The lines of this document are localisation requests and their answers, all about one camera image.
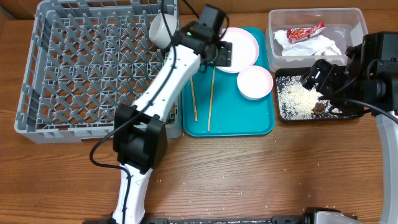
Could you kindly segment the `large white round plate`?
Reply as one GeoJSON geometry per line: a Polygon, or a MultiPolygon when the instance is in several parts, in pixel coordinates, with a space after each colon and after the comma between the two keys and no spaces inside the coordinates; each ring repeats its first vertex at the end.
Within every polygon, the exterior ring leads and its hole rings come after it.
{"type": "Polygon", "coordinates": [[[230,27],[221,39],[232,43],[231,65],[229,67],[217,66],[217,69],[227,73],[239,73],[241,70],[254,65],[259,57],[259,44],[255,37],[248,31],[230,27]]]}

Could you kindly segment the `wooden chopstick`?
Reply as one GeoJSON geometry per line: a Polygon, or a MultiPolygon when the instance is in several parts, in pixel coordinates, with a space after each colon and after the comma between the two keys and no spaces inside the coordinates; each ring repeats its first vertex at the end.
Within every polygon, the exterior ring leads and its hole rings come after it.
{"type": "Polygon", "coordinates": [[[196,104],[196,98],[195,98],[195,87],[194,87],[193,77],[190,78],[190,86],[191,86],[191,92],[192,92],[193,112],[194,112],[195,122],[197,122],[198,115],[197,115],[197,104],[196,104]]]}
{"type": "Polygon", "coordinates": [[[216,67],[213,67],[213,73],[212,73],[212,79],[211,79],[210,104],[209,104],[209,112],[208,112],[208,126],[207,126],[207,131],[208,132],[210,132],[210,129],[211,129],[213,93],[214,93],[214,84],[215,84],[215,70],[216,70],[216,67]]]}

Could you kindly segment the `brown food scrap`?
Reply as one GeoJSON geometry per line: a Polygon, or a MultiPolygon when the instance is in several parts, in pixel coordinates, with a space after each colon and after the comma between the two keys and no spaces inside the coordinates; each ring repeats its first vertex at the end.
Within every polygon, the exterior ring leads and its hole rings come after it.
{"type": "Polygon", "coordinates": [[[321,116],[325,113],[326,110],[326,105],[323,103],[315,103],[314,108],[312,109],[312,112],[315,116],[321,116]]]}

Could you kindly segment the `white napkin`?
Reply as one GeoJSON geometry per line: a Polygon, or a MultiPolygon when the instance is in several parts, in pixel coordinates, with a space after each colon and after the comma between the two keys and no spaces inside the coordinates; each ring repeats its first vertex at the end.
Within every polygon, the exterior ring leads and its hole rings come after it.
{"type": "Polygon", "coordinates": [[[287,38],[286,30],[274,33],[274,39],[282,46],[282,56],[319,56],[341,55],[341,50],[335,42],[323,35],[317,35],[307,40],[291,44],[287,38]]]}

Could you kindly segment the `pink bowl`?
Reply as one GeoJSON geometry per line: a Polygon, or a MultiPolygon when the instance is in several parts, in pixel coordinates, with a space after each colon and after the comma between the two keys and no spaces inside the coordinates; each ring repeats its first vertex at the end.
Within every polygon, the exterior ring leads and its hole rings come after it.
{"type": "Polygon", "coordinates": [[[260,100],[273,88],[273,77],[263,67],[252,65],[239,72],[237,86],[240,94],[249,100],[260,100]]]}

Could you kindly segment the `red snack wrapper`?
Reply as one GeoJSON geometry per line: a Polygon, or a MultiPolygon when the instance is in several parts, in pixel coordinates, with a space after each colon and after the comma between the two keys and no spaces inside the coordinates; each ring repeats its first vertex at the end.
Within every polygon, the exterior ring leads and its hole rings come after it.
{"type": "Polygon", "coordinates": [[[315,37],[325,28],[324,22],[320,22],[311,28],[290,28],[287,30],[287,38],[291,44],[294,44],[315,37]]]}

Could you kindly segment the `grey-white bowl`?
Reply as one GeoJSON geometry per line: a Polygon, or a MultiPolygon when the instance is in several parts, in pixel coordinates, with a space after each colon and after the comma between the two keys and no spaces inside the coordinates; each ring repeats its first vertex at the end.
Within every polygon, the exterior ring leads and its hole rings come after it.
{"type": "Polygon", "coordinates": [[[165,20],[162,17],[162,14],[156,15],[149,29],[150,41],[158,46],[160,49],[166,49],[171,43],[171,39],[169,33],[167,32],[165,22],[167,22],[170,33],[172,35],[174,35],[178,27],[176,16],[172,16],[170,14],[164,14],[164,16],[165,20]]]}

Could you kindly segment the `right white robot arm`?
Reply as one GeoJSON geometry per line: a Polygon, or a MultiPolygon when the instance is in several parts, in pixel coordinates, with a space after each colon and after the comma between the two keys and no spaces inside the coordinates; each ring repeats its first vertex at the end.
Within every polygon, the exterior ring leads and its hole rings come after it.
{"type": "Polygon", "coordinates": [[[302,86],[321,93],[342,116],[371,113],[382,145],[383,208],[380,223],[397,223],[397,33],[366,34],[346,49],[347,66],[317,60],[302,86]]]}

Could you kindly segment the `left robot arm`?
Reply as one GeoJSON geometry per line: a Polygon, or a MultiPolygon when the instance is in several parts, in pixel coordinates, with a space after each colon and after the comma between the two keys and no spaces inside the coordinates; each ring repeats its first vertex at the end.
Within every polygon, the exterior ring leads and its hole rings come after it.
{"type": "Polygon", "coordinates": [[[121,186],[111,223],[140,223],[152,171],[167,148],[165,123],[183,86],[203,62],[231,64],[232,44],[223,41],[219,23],[190,22],[177,30],[152,24],[150,40],[170,52],[149,88],[131,106],[121,104],[114,119],[113,149],[118,155],[121,186]]]}

